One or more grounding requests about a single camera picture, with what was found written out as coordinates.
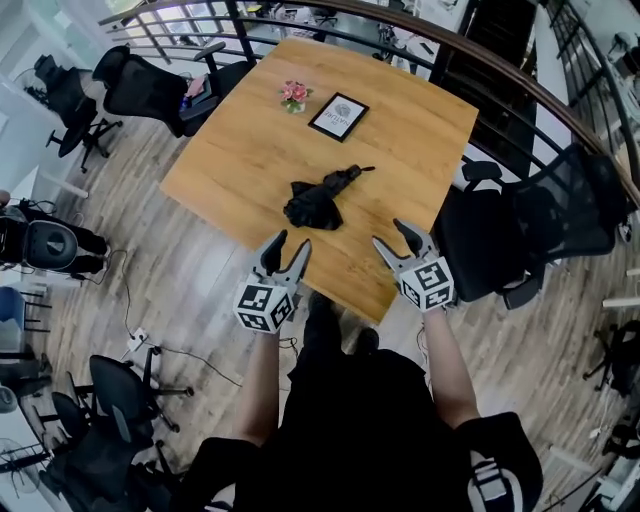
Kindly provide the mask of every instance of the chair armrest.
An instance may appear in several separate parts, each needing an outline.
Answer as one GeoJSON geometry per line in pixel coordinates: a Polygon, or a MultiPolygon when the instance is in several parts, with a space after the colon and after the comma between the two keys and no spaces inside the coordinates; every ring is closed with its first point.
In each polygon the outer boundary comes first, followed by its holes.
{"type": "Polygon", "coordinates": [[[469,162],[462,166],[462,175],[467,181],[497,180],[502,171],[495,162],[469,162]]]}
{"type": "Polygon", "coordinates": [[[225,43],[224,41],[220,41],[219,43],[211,45],[208,48],[205,48],[204,50],[202,50],[201,52],[196,53],[196,56],[193,58],[193,60],[195,62],[197,62],[199,60],[202,60],[207,55],[211,55],[212,53],[219,52],[220,50],[222,50],[226,46],[227,46],[227,43],[225,43]]]}
{"type": "Polygon", "coordinates": [[[144,363],[144,373],[142,374],[142,385],[149,389],[151,386],[151,366],[153,364],[153,351],[155,347],[147,350],[147,359],[144,363]]]}
{"type": "Polygon", "coordinates": [[[524,306],[538,294],[544,283],[544,269],[545,266],[542,265],[541,270],[534,271],[519,285],[513,288],[504,288],[500,292],[507,309],[511,310],[524,306]]]}
{"type": "Polygon", "coordinates": [[[218,101],[219,98],[217,96],[214,96],[207,100],[201,101],[193,107],[185,108],[182,112],[180,112],[180,119],[187,122],[203,114],[211,113],[218,106],[218,101]]]}
{"type": "Polygon", "coordinates": [[[129,425],[127,425],[127,420],[122,414],[122,411],[118,409],[115,405],[113,406],[113,419],[116,421],[116,425],[118,427],[118,432],[120,432],[120,437],[125,443],[130,443],[131,432],[129,431],[129,425]]]}

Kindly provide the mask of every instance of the black shirt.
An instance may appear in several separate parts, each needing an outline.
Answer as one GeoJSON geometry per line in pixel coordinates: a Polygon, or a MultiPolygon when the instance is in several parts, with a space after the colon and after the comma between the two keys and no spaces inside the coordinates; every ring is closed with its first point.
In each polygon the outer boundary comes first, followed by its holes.
{"type": "Polygon", "coordinates": [[[516,414],[453,430],[436,414],[424,372],[388,350],[296,368],[282,425],[257,448],[204,441],[172,510],[200,511],[236,483],[235,511],[470,510],[470,450],[495,457],[523,488],[542,490],[540,464],[516,414]]]}

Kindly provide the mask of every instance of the power strip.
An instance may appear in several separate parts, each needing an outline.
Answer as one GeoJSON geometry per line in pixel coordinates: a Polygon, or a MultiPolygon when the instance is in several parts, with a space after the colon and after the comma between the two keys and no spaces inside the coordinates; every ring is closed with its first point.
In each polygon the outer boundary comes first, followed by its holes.
{"type": "Polygon", "coordinates": [[[148,339],[149,335],[147,334],[147,331],[145,331],[142,327],[138,327],[136,329],[136,332],[133,333],[133,337],[129,338],[129,341],[127,341],[129,352],[133,353],[138,350],[148,339]]]}

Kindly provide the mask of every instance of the wooden handrail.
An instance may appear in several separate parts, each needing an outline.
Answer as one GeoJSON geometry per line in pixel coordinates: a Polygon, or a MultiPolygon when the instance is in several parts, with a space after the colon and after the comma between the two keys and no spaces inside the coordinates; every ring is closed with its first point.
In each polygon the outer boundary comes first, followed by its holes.
{"type": "MultiPolygon", "coordinates": [[[[136,15],[140,15],[141,13],[157,11],[166,7],[201,4],[206,2],[207,0],[161,0],[153,4],[143,5],[124,13],[111,16],[102,20],[100,25],[107,25],[114,21],[132,18],[136,15]]],[[[501,75],[508,77],[514,82],[514,84],[528,92],[532,98],[562,122],[589,152],[598,154],[608,153],[597,135],[589,127],[584,125],[582,121],[574,115],[569,107],[564,105],[546,88],[542,87],[529,75],[522,72],[505,59],[455,32],[447,30],[429,21],[410,16],[404,12],[391,10],[389,8],[361,0],[290,0],[287,1],[287,3],[335,9],[339,12],[353,14],[355,16],[361,16],[380,23],[396,26],[475,58],[484,65],[498,71],[501,75]]],[[[627,172],[618,165],[615,157],[613,157],[613,155],[611,156],[616,164],[616,169],[625,184],[625,188],[629,192],[629,195],[637,205],[640,205],[640,190],[631,181],[627,172]]]]}

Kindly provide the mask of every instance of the blue object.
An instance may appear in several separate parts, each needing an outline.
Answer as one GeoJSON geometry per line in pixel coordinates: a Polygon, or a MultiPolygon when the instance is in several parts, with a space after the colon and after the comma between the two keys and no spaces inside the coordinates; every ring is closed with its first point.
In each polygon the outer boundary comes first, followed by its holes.
{"type": "Polygon", "coordinates": [[[20,330],[24,330],[25,305],[26,301],[18,290],[0,286],[0,322],[13,318],[20,330]]]}

